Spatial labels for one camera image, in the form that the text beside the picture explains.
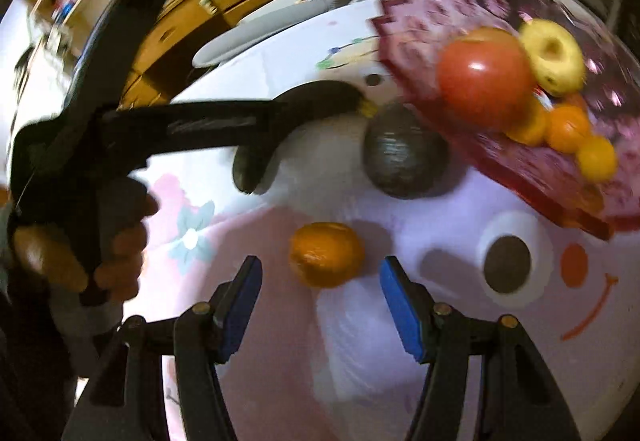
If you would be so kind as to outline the person's left hand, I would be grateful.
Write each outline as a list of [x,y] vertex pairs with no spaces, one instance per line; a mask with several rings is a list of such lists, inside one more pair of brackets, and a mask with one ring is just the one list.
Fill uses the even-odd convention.
[[80,220],[76,229],[53,224],[19,223],[13,205],[1,208],[1,275],[8,282],[6,297],[38,300],[44,290],[62,288],[80,295],[93,284],[111,300],[125,302],[139,293],[143,250],[149,234],[143,223],[157,213],[158,204],[142,184],[127,178],[107,207],[125,222],[101,241],[98,221]]

